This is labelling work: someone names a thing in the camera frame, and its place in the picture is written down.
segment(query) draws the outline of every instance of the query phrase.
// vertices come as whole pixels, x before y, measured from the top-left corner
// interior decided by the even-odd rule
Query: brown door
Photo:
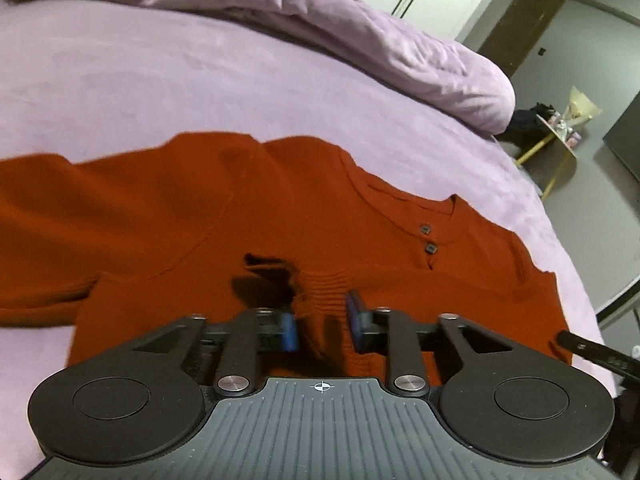
[[[513,0],[478,53],[511,77],[542,36],[562,2],[564,0]]]

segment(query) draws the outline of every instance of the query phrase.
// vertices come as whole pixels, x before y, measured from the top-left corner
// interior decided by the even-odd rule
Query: bed
[[[91,0],[5,5],[0,157],[55,152],[76,162],[197,130],[247,132],[258,140],[320,137],[399,189],[435,200],[458,194],[513,230],[535,264],[556,273],[572,332],[601,341],[584,287],[534,187],[479,131],[499,129],[500,121],[491,124],[487,115],[470,127],[437,92],[417,99],[370,72],[229,14]],[[475,106],[482,107],[477,100]],[[502,106],[512,110],[513,102]],[[42,459],[26,405],[34,387],[65,365],[72,336],[73,327],[0,328],[2,480],[21,478]],[[608,372],[580,358],[574,365],[613,393]]]

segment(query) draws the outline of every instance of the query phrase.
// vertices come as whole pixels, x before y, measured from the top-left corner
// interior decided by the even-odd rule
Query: ribbed cuff
[[[304,321],[313,350],[328,359],[348,376],[381,377],[384,370],[370,355],[353,349],[347,321],[345,296],[350,290],[348,274],[334,272],[299,272],[294,279],[296,297],[292,307]]]

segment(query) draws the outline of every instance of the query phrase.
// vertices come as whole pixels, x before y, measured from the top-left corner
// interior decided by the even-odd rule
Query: gray cabinet
[[[604,136],[604,143],[640,180],[640,94]]]

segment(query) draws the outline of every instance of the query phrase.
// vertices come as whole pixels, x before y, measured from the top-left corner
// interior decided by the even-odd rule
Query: round black disc
[[[74,395],[74,406],[86,416],[115,420],[139,412],[149,401],[147,387],[124,377],[106,377],[82,386]]]
[[[569,406],[569,396],[560,386],[534,377],[504,381],[495,389],[494,399],[503,411],[525,420],[553,418]]]
[[[483,354],[443,386],[440,411],[451,431],[509,462],[557,463],[597,452],[613,420],[606,388],[541,354],[508,354]]]
[[[62,370],[28,408],[48,454],[115,465],[175,447],[205,413],[200,387],[162,354],[125,352]]]

